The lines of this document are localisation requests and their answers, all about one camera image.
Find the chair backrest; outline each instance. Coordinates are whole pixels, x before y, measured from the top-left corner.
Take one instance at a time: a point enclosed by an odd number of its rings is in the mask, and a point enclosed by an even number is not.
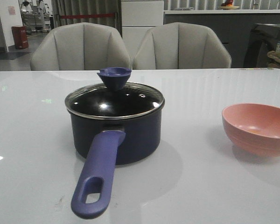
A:
[[[230,68],[231,56],[209,27],[175,22],[151,28],[133,59],[133,68]]]
[[[118,30],[87,22],[51,30],[30,61],[31,70],[98,70],[131,66],[131,58]]]

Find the blue lid knob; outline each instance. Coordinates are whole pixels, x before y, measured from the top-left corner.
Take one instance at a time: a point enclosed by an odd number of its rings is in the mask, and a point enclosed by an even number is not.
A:
[[[123,89],[131,73],[132,70],[128,68],[110,67],[100,69],[97,74],[108,89],[118,91]]]

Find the glass lid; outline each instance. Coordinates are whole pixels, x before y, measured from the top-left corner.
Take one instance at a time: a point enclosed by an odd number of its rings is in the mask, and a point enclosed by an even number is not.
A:
[[[126,83],[112,91],[104,84],[80,88],[65,99],[69,112],[80,117],[120,120],[139,117],[163,107],[165,99],[157,89],[137,83]]]

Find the pink bowl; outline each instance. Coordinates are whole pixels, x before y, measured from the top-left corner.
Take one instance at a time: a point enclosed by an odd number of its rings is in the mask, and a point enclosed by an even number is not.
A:
[[[222,111],[228,138],[239,148],[259,156],[280,156],[280,108],[235,104]]]

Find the pan handle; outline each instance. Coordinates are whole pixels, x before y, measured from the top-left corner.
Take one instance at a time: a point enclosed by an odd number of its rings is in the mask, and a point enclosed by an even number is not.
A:
[[[97,134],[90,147],[78,180],[71,209],[79,217],[92,219],[100,216],[108,207],[118,146],[126,133],[120,130],[103,131]],[[99,193],[99,199],[86,203],[89,194]]]

